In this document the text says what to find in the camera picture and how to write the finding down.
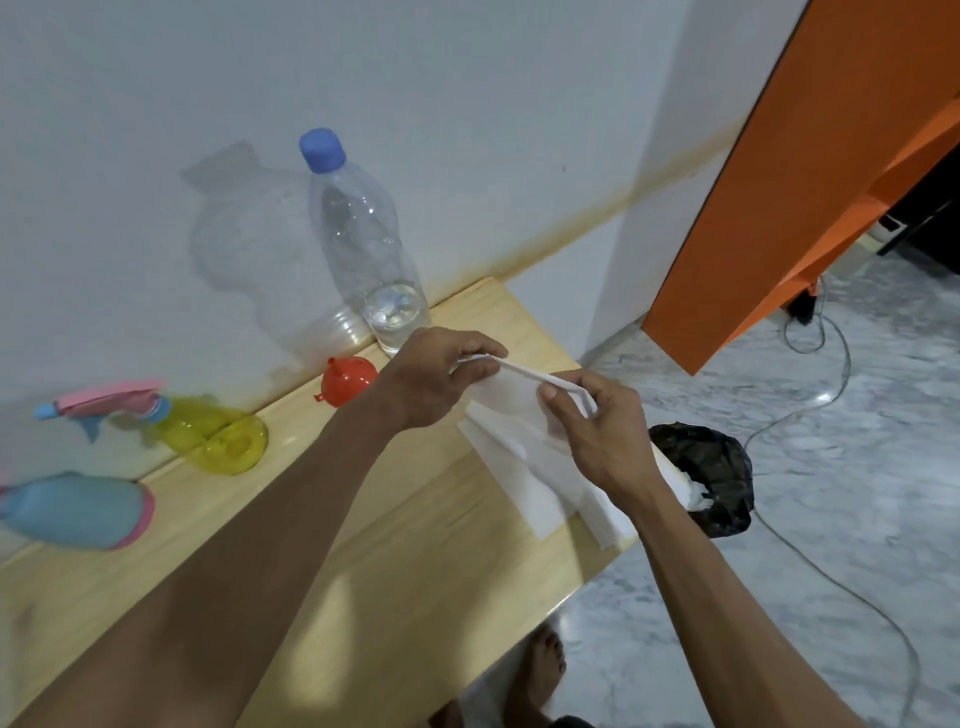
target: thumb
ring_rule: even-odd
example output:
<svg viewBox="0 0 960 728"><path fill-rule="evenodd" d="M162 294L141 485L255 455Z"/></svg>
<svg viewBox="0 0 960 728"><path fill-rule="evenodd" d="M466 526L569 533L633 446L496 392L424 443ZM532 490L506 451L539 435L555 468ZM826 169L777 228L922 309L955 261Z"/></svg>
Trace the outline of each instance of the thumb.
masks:
<svg viewBox="0 0 960 728"><path fill-rule="evenodd" d="M567 437L572 439L587 424L587 418L580 414L573 398L564 390L553 384L543 383L537 388L537 393L547 408L560 420Z"/></svg>
<svg viewBox="0 0 960 728"><path fill-rule="evenodd" d="M464 390L471 384L475 384L481 379L486 379L488 376L493 376L499 371L500 365L495 359L483 356L478 359L465 361L453 370L453 374L450 375L450 380L453 382L453 386L457 388L457 391L463 394Z"/></svg>

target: black plastic bag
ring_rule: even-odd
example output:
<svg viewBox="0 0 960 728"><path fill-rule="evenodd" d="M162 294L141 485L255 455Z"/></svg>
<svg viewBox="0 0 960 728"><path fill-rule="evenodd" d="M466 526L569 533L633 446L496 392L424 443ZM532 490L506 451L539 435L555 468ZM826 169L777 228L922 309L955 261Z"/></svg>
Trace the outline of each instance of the black plastic bag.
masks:
<svg viewBox="0 0 960 728"><path fill-rule="evenodd" d="M650 439L671 463L709 491L713 504L703 511L690 511L690 518L704 533L718 539L750 527L754 466L739 442L715 429L684 423L655 425Z"/></svg>

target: bare foot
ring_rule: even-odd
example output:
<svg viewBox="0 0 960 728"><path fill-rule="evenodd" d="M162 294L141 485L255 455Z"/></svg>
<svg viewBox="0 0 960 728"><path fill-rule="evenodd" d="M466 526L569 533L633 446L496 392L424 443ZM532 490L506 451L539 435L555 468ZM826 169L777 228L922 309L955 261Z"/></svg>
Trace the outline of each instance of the bare foot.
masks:
<svg viewBox="0 0 960 728"><path fill-rule="evenodd" d="M451 700L439 711L433 714L427 724L430 728L464 728L464 716L460 712L460 705Z"/></svg>
<svg viewBox="0 0 960 728"><path fill-rule="evenodd" d="M566 672L564 644L545 624L530 639L520 670L507 694L503 709L506 728L548 725L540 708L550 699Z"/></svg>

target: finger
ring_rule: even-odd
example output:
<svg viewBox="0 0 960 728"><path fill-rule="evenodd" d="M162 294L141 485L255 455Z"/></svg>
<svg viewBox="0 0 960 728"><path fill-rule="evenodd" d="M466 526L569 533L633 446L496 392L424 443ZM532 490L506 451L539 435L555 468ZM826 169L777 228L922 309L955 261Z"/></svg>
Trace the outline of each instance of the finger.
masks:
<svg viewBox="0 0 960 728"><path fill-rule="evenodd" d="M576 437L582 431L582 427L587 424L587 418L580 414L573 398L564 390L544 382L537 388L537 394L540 395L547 408L560 420L560 424L566 430L567 437L571 439Z"/></svg>
<svg viewBox="0 0 960 728"><path fill-rule="evenodd" d="M471 359L453 370L450 380L457 391L463 394L471 384L500 371L500 363L495 359Z"/></svg>
<svg viewBox="0 0 960 728"><path fill-rule="evenodd" d="M571 369L566 372L554 372L553 376L583 387L600 403L602 403L601 399L608 395L613 386L616 385L616 382L612 379L600 376L589 369Z"/></svg>
<svg viewBox="0 0 960 728"><path fill-rule="evenodd" d="M509 353L503 344L480 331L451 331L451 333L455 335L458 356L489 353L503 358Z"/></svg>

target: wooden table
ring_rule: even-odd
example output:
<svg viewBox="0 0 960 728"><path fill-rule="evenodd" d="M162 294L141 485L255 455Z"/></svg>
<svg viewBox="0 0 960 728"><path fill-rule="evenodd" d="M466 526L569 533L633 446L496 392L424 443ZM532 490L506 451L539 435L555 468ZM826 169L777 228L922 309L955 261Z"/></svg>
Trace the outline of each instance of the wooden table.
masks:
<svg viewBox="0 0 960 728"><path fill-rule="evenodd" d="M574 362L496 280L436 306L544 371ZM374 345L363 352L386 363ZM261 411L270 446L251 471L177 460L144 479L147 533L116 552L36 545L0 568L18 634L21 710L143 595L289 465L332 414L319 378ZM376 463L240 724L409 726L469 684L622 550L601 551L579 516L538 540L456 424L397 437Z"/></svg>

